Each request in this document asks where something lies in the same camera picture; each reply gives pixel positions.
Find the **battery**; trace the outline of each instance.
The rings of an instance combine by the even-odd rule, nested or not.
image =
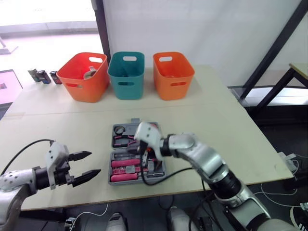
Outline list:
[[[37,77],[38,71],[35,68],[28,70],[28,72],[29,72],[29,74],[31,75],[31,77],[33,78],[34,81],[40,82],[40,79]]]
[[[50,84],[51,80],[48,76],[48,74],[46,73],[46,71],[41,70],[37,72],[37,77],[42,80],[43,83],[45,84]]]
[[[55,84],[62,84],[61,80],[57,77],[57,71],[51,71],[49,74],[52,77]]]

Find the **screwdriver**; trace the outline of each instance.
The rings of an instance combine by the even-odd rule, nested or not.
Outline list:
[[[153,173],[147,174],[146,177],[162,177],[164,175],[163,172],[161,173]],[[140,176],[140,173],[133,173],[133,174],[119,174],[119,175],[112,175],[110,178],[111,182],[119,182],[119,181],[126,181],[126,180],[137,180]]]

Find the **white cable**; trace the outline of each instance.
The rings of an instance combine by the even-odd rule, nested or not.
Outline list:
[[[298,168],[299,168],[299,162],[298,160],[292,160],[292,162],[296,162],[297,163],[297,167],[296,167],[296,170],[293,172],[293,175],[298,171]]]
[[[300,207],[301,207],[301,206],[294,206],[294,205],[283,205],[283,204],[280,204],[280,203],[278,203],[278,202],[276,202],[276,201],[273,201],[273,200],[270,199],[270,198],[266,195],[266,193],[264,192],[264,190],[263,190],[263,188],[262,188],[262,184],[260,185],[260,187],[261,187],[261,191],[264,193],[264,195],[266,196],[266,198],[268,198],[270,201],[272,201],[273,203],[275,203],[275,204],[277,204],[277,205],[284,206],[284,207],[297,207],[297,208],[300,208]]]
[[[308,158],[308,156],[303,156],[303,155],[296,155],[296,156],[299,156],[299,157],[302,157],[302,158]]]
[[[257,195],[257,194],[268,194],[268,195],[281,195],[281,196],[293,196],[294,194],[297,193],[297,189],[295,189],[295,191],[291,194],[287,194],[287,193],[271,193],[271,192],[257,192],[257,193],[254,193],[254,195]]]
[[[72,230],[73,230],[73,227],[74,227],[74,225],[75,225],[75,222],[77,221],[78,217],[80,217],[82,214],[92,214],[92,215],[96,215],[96,216],[99,216],[99,217],[100,217],[100,216],[105,215],[105,213],[107,212],[108,206],[109,206],[109,203],[107,203],[106,209],[105,209],[105,211],[104,211],[102,214],[95,214],[95,213],[91,213],[91,212],[83,212],[83,213],[80,213],[80,214],[76,217],[76,219],[74,220],[74,222],[73,222],[73,224],[72,224],[72,226],[71,226],[71,229],[70,229],[69,231],[72,231]]]

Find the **table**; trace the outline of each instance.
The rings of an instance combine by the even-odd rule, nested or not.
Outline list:
[[[293,78],[296,78],[308,88],[308,64],[290,63],[289,66],[290,69],[283,75],[264,99],[249,113],[250,116],[255,117],[258,115]]]
[[[92,151],[89,157],[71,163],[71,175],[102,169],[91,181],[72,188],[63,185],[44,189],[27,198],[23,210],[102,203],[163,194],[202,190],[193,171],[185,171],[156,186],[144,184],[110,186],[107,183],[112,125],[129,123],[131,118],[156,121],[162,133],[191,131],[217,149],[232,171],[246,184],[292,177],[246,111],[220,82],[209,66],[196,66],[187,97],[162,101],[154,90],[151,71],[145,75],[145,94],[138,101],[116,99],[111,88],[98,103],[76,102],[64,86],[33,83],[25,89],[0,121],[1,163],[6,163],[22,147],[43,138],[56,139],[69,151]],[[47,143],[39,143],[21,154],[9,169],[44,167]],[[166,158],[172,173],[189,164]]]

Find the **black cable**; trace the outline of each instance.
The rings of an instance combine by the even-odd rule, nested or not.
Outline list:
[[[307,165],[305,165],[305,167],[303,167],[303,160],[300,158],[300,157],[298,157],[297,159],[295,159],[295,160],[297,160],[298,161],[298,171],[296,172],[296,173],[299,173],[299,172],[301,172],[301,171],[303,171],[303,172],[305,172],[305,171],[307,171]]]
[[[205,186],[204,186],[204,181],[203,181],[203,179],[201,179],[201,183],[202,183],[202,188],[203,188],[203,192],[204,192],[204,194],[205,194],[205,196],[206,196],[206,190],[205,190]],[[219,221],[218,221],[218,219],[217,219],[217,217],[216,217],[216,214],[215,214],[215,212],[214,212],[214,209],[213,209],[213,207],[212,207],[212,205],[211,205],[211,202],[210,201],[208,201],[208,200],[206,200],[206,202],[207,202],[207,204],[208,204],[208,207],[210,208],[210,210],[211,210],[211,213],[212,213],[212,215],[213,215],[213,217],[211,217],[210,216],[210,214],[208,213],[208,211],[204,208],[204,206],[202,205],[202,208],[203,208],[203,210],[209,215],[209,217],[215,222],[215,224],[218,226],[218,228],[220,229],[220,231],[224,231],[224,229],[222,228],[222,226],[220,225],[220,223],[219,223]]]
[[[196,216],[196,213],[198,211],[198,209],[200,208],[200,206],[203,205],[203,203],[208,199],[208,197],[210,197],[213,193],[210,193],[209,195],[207,195],[197,206],[196,208],[193,210],[191,217],[189,218],[189,223],[188,223],[188,230],[192,231],[192,220],[193,218]]]
[[[146,185],[149,185],[149,186],[157,185],[157,184],[159,184],[159,183],[161,183],[161,182],[163,182],[163,181],[169,179],[170,177],[173,177],[174,175],[176,175],[176,174],[178,174],[178,173],[180,173],[180,172],[183,172],[183,171],[191,170],[191,169],[192,169],[192,167],[183,168],[183,169],[181,169],[181,170],[179,170],[179,171],[176,171],[176,172],[174,172],[174,173],[172,173],[172,174],[166,176],[165,178],[163,178],[163,179],[161,179],[161,180],[159,180],[159,181],[157,181],[157,182],[149,183],[149,182],[147,182],[147,181],[145,180],[144,172],[143,172],[143,166],[142,166],[142,157],[143,157],[143,154],[144,154],[144,152],[146,151],[146,149],[147,149],[147,144],[146,144],[145,142],[142,142],[142,141],[141,141],[141,142],[140,142],[140,145],[139,145],[139,154],[140,154],[140,163],[141,163],[141,164],[140,164],[140,172],[141,172],[142,181],[143,181],[143,183],[145,183]]]
[[[45,222],[45,224],[44,224],[43,227],[40,229],[40,231],[43,231],[43,229],[46,227],[47,224],[48,224],[48,221]]]
[[[34,141],[30,144],[28,144],[26,147],[24,147],[22,150],[20,150],[11,160],[10,162],[5,166],[4,170],[1,172],[0,176],[3,175],[5,173],[5,171],[8,169],[8,167],[11,165],[11,163],[19,156],[20,153],[22,153],[24,150],[26,150],[28,147],[30,147],[31,145],[35,144],[35,143],[38,143],[38,142],[42,142],[42,141],[49,141],[50,143],[51,142],[54,142],[53,140],[50,140],[50,139],[41,139],[41,140],[37,140],[37,141]]]
[[[167,208],[162,207],[162,205],[160,204],[160,198],[161,198],[161,196],[158,198],[158,206],[159,206],[162,210],[167,210],[167,211],[169,211],[169,209],[173,206],[173,203],[174,203],[174,195],[172,195],[172,200],[171,200],[170,206],[167,207]]]

